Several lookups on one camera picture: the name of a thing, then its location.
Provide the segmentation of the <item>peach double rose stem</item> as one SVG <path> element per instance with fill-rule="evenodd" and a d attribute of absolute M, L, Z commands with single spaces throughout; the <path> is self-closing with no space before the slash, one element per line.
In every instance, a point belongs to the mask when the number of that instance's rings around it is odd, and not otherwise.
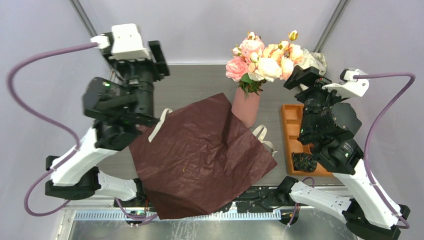
<path fill-rule="evenodd" d="M 264 48 L 262 57 L 273 59 L 281 69 L 280 79 L 286 81 L 293 73 L 295 63 L 290 58 L 290 45 L 287 40 L 269 44 Z"/>

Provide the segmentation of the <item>white rose stem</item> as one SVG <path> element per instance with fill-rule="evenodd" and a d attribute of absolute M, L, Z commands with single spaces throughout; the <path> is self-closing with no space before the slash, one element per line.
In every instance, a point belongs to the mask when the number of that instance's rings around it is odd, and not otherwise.
<path fill-rule="evenodd" d="M 250 79 L 256 82 L 273 82 L 282 78 L 283 71 L 280 63 L 284 52 L 279 44 L 265 46 L 258 35 L 249 32 L 242 42 L 241 49 L 248 63 Z"/>

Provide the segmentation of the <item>short cream ribbon strip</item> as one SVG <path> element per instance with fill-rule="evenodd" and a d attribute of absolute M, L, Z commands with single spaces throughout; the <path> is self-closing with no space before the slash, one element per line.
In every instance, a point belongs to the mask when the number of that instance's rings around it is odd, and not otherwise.
<path fill-rule="evenodd" d="M 171 108 L 165 108 L 162 113 L 161 116 L 159 118 L 159 122 L 156 124 L 156 126 L 154 127 L 153 131 L 151 132 L 151 134 L 148 137 L 148 142 L 151 143 L 153 141 L 153 139 L 155 138 L 155 136 L 158 134 L 158 132 L 160 131 L 162 125 L 164 124 L 166 117 L 168 114 L 172 113 L 173 110 Z"/>

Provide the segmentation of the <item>pink white rose stems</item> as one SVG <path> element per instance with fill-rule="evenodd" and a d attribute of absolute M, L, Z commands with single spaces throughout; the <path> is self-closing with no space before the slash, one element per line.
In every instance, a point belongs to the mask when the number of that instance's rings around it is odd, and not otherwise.
<path fill-rule="evenodd" d="M 247 37 L 240 45 L 232 49 L 232 59 L 226 63 L 225 75 L 227 78 L 238 83 L 238 87 L 245 95 L 254 93 L 259 95 L 263 90 L 261 85 L 263 80 L 255 81 L 249 77 L 249 65 L 251 62 L 251 53 L 262 55 L 265 45 L 259 36 Z"/>

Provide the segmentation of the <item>cream printed ribbon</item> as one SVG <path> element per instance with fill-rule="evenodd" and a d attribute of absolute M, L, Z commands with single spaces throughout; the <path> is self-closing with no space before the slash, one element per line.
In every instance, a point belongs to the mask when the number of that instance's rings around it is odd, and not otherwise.
<path fill-rule="evenodd" d="M 270 149 L 270 153 L 271 155 L 274 157 L 275 156 L 275 145 L 269 141 L 266 140 L 266 136 L 268 133 L 268 128 L 261 124 L 259 126 L 257 126 L 253 131 L 252 134 L 265 146 L 267 146 Z"/>

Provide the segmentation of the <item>dark red wrapping paper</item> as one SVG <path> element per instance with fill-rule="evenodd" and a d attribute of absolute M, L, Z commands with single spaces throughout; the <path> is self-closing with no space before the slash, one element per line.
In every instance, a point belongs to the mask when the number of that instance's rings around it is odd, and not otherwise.
<path fill-rule="evenodd" d="M 223 93 L 168 113 L 158 132 L 139 129 L 129 150 L 162 220 L 214 213 L 277 165 Z"/>

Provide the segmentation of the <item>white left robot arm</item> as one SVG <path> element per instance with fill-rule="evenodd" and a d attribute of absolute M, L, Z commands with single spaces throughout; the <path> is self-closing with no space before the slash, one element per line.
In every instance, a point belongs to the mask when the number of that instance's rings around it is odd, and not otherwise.
<path fill-rule="evenodd" d="M 142 181 L 122 179 L 102 172 L 98 164 L 127 148 L 141 131 L 159 122 L 154 116 L 154 82 L 170 74 L 161 43 L 133 36 L 126 39 L 108 32 L 100 51 L 113 70 L 122 76 L 119 83 L 96 76 L 82 96 L 83 114 L 93 119 L 92 127 L 64 156 L 48 156 L 51 171 L 45 194 L 64 200 L 83 200 L 99 195 L 118 198 L 133 206 L 146 200 Z"/>

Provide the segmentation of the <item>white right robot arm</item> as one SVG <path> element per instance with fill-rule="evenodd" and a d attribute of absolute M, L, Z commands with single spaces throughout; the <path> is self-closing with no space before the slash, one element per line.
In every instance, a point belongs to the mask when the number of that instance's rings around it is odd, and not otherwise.
<path fill-rule="evenodd" d="M 285 177 L 276 189 L 283 205 L 304 204 L 339 219 L 363 240 L 396 240 L 410 208 L 397 204 L 371 172 L 367 149 L 354 137 L 362 126 L 347 102 L 362 97 L 369 89 L 367 75 L 359 69 L 344 69 L 340 83 L 328 83 L 315 67 L 296 66 L 284 83 L 286 89 L 305 85 L 295 95 L 303 104 L 298 141 L 310 147 L 311 155 L 349 190 L 351 197 L 337 196 Z"/>

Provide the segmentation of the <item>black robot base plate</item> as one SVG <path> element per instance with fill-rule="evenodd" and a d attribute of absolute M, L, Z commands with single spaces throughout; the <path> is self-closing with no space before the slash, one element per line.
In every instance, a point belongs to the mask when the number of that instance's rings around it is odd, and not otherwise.
<path fill-rule="evenodd" d="M 129 201 L 121 201 L 124 208 L 139 208 L 147 212 L 155 213 L 156 208 L 149 202 L 143 193 L 141 197 L 136 197 Z M 233 201 L 225 204 L 217 210 L 218 213 L 227 213 L 230 208 L 236 208 L 238 213 L 270 213 L 282 207 L 294 207 L 291 200 L 283 202 L 277 196 L 276 186 L 252 186 L 244 193 L 236 197 Z"/>

